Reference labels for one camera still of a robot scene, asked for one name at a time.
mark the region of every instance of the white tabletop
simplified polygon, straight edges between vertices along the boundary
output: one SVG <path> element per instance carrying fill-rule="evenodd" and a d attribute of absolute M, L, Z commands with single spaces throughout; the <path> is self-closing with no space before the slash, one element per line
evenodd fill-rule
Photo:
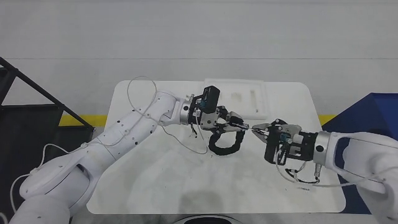
<path fill-rule="evenodd" d="M 128 81 L 114 90 L 106 127 L 130 112 L 127 100 Z M 184 97 L 203 91 L 203 82 L 156 82 L 158 88 Z M 265 121 L 276 118 L 299 124 L 306 131 L 319 131 L 321 126 L 308 88 L 302 83 L 264 83 L 269 107 Z M 129 93 L 136 106 L 150 101 L 154 92 L 151 82 L 131 83 Z M 203 141 L 187 139 L 186 126 L 169 126 L 186 145 L 203 150 Z M 234 134 L 224 134 L 220 146 L 230 146 Z M 345 207 L 341 188 L 319 189 L 285 181 L 275 166 L 264 160 L 266 145 L 246 132 L 241 149 L 230 156 L 219 157 L 211 151 L 198 155 L 186 150 L 158 128 L 140 147 L 115 162 L 100 178 L 87 204 L 97 214 L 171 214 L 171 213 L 305 213 L 340 212 Z M 287 167 L 300 167 L 302 162 L 289 161 Z M 313 163 L 300 173 L 302 179 L 313 179 Z M 338 184 L 337 175 L 322 170 L 321 183 Z"/>

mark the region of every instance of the blue object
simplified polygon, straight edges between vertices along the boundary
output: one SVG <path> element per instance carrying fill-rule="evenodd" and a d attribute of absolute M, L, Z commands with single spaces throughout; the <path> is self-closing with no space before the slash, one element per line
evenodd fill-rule
<path fill-rule="evenodd" d="M 357 133 L 366 131 L 398 139 L 398 93 L 370 93 L 353 106 L 322 126 L 324 131 Z M 343 150 L 348 142 L 339 142 L 336 149 L 336 165 L 344 166 Z M 370 214 L 359 196 L 356 186 L 343 187 L 346 207 L 342 213 Z"/>

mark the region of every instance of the white robotic arm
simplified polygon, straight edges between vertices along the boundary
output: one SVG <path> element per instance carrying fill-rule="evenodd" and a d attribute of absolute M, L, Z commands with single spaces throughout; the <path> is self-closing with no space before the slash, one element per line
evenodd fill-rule
<path fill-rule="evenodd" d="M 19 189 L 25 202 L 10 223 L 68 223 L 89 201 L 110 165 L 150 136 L 159 122 L 180 124 L 184 104 L 184 99 L 158 91 L 148 109 L 132 110 L 77 151 L 34 169 Z"/>
<path fill-rule="evenodd" d="M 314 161 L 313 182 L 298 180 L 299 170 L 293 169 L 285 169 L 285 173 L 280 171 L 285 179 L 314 187 L 341 187 L 319 184 L 321 168 L 325 166 L 348 184 L 358 186 L 360 195 L 380 223 L 397 223 L 398 142 L 395 139 L 373 133 L 307 133 L 300 126 L 281 119 L 255 125 L 252 131 L 267 144 L 265 160 L 277 167 L 285 165 L 287 159 Z M 344 166 L 338 167 L 335 162 L 337 145 L 347 141 L 349 144 L 343 151 Z"/>

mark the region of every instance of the robotic arm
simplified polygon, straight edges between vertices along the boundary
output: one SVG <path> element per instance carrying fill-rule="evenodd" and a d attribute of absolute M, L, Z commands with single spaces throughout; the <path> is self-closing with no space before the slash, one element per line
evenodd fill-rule
<path fill-rule="evenodd" d="M 398 220 L 398 142 L 373 133 L 308 133 L 297 125 L 281 119 L 258 124 L 252 132 L 267 144 L 267 162 L 285 165 L 287 159 L 314 161 L 314 182 L 297 179 L 298 170 L 286 169 L 292 182 L 318 185 L 322 166 L 331 169 L 348 182 L 358 186 L 366 205 L 381 223 Z M 343 152 L 344 166 L 336 165 L 336 147 L 342 139 L 349 139 Z"/>
<path fill-rule="evenodd" d="M 189 100 L 158 91 L 149 106 L 132 110 L 117 120 L 97 138 L 81 148 L 46 162 L 30 172 L 19 193 L 25 199 L 10 223 L 67 224 L 69 218 L 87 204 L 102 173 L 116 160 L 134 149 L 150 136 L 158 126 L 184 124 L 212 131 L 210 146 L 217 154 L 227 155 L 240 148 L 245 129 L 234 127 L 243 120 L 224 106 L 217 107 L 220 91 L 214 86 L 205 88 L 202 95 Z M 227 122 L 218 123 L 223 118 Z M 219 148 L 215 142 L 220 135 L 237 131 L 236 143 L 230 148 Z"/>

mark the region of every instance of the blue panel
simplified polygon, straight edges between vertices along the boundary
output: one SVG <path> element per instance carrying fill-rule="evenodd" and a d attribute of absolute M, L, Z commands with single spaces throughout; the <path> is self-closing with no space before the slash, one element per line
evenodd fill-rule
<path fill-rule="evenodd" d="M 372 95 L 390 132 L 388 136 L 398 139 L 398 94 L 373 93 Z"/>

